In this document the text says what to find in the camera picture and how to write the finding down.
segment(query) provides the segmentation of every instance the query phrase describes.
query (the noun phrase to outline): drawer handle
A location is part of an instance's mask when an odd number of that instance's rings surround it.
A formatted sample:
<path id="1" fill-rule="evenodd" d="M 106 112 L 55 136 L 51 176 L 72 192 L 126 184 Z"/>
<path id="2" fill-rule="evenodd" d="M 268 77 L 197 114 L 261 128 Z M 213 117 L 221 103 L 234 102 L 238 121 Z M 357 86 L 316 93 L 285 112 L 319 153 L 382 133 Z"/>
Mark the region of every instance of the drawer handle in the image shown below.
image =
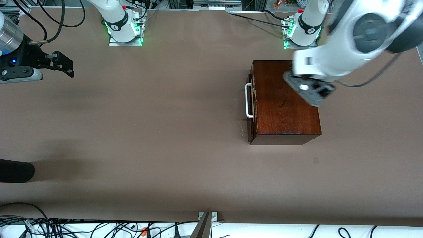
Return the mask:
<path id="1" fill-rule="evenodd" d="M 245 115 L 247 115 L 248 118 L 254 118 L 254 115 L 250 115 L 248 113 L 248 92 L 247 92 L 247 87 L 248 86 L 253 86 L 252 83 L 247 83 L 245 85 Z"/>

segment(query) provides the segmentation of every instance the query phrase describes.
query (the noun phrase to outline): cable connector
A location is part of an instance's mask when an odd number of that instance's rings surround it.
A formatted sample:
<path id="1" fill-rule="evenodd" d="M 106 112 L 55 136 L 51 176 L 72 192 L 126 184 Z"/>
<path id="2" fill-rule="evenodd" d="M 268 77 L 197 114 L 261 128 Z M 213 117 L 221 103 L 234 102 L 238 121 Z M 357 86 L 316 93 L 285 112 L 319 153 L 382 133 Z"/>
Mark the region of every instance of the cable connector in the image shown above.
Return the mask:
<path id="1" fill-rule="evenodd" d="M 179 234 L 179 228 L 178 228 L 178 223 L 175 223 L 175 238 L 181 238 L 181 235 Z"/>

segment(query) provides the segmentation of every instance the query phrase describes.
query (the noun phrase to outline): gray cable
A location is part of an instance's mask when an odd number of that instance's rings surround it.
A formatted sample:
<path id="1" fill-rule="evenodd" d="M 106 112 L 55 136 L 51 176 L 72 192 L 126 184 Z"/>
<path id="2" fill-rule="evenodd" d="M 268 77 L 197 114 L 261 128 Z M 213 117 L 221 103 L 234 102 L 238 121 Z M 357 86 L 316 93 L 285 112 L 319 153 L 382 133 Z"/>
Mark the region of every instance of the gray cable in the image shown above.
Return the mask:
<path id="1" fill-rule="evenodd" d="M 371 82 L 375 81 L 377 78 L 379 78 L 383 73 L 385 73 L 385 71 L 398 59 L 398 57 L 400 55 L 401 55 L 401 53 L 398 53 L 394 57 L 392 57 L 392 59 L 385 66 L 383 66 L 383 68 L 379 72 L 377 72 L 377 74 L 375 74 L 372 78 L 370 78 L 369 80 L 367 80 L 364 83 L 354 85 L 354 84 L 344 82 L 342 80 L 338 80 L 337 83 L 342 84 L 342 85 L 347 86 L 347 87 L 350 87 L 350 88 L 359 88 L 359 87 L 363 87 L 365 85 L 368 85 L 369 83 L 371 83 Z"/>

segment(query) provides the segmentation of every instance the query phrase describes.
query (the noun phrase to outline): black band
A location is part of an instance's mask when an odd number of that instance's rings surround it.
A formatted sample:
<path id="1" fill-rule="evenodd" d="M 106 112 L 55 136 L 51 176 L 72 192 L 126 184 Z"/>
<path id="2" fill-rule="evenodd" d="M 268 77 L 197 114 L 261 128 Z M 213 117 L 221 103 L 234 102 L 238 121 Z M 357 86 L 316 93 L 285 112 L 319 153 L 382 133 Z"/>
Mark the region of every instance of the black band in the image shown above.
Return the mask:
<path id="1" fill-rule="evenodd" d="M 302 20 L 302 14 L 299 16 L 299 18 L 298 18 L 298 23 L 299 23 L 299 26 L 302 28 L 302 29 L 304 29 L 304 31 L 305 31 L 305 33 L 307 34 L 307 35 L 313 35 L 320 27 L 321 27 L 321 24 L 320 25 L 318 25 L 318 26 L 310 26 L 310 25 L 307 25 L 303 20 Z"/>
<path id="2" fill-rule="evenodd" d="M 106 21 L 106 24 L 109 26 L 109 29 L 111 29 L 112 31 L 120 31 L 121 28 L 128 22 L 128 12 L 125 12 L 125 16 L 122 18 L 122 20 L 115 22 L 115 23 L 110 23 L 108 21 Z"/>

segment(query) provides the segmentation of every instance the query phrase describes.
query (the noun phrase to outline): brown wooden drawer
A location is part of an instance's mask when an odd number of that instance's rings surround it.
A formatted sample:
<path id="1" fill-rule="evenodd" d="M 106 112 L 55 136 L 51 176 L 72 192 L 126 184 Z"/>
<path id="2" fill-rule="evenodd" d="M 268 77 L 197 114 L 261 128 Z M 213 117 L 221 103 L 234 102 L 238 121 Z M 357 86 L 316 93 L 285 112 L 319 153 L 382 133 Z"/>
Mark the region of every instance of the brown wooden drawer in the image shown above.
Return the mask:
<path id="1" fill-rule="evenodd" d="M 288 70 L 291 61 L 253 62 L 245 87 L 251 145 L 302 145 L 321 135 L 318 109 L 283 80 Z"/>

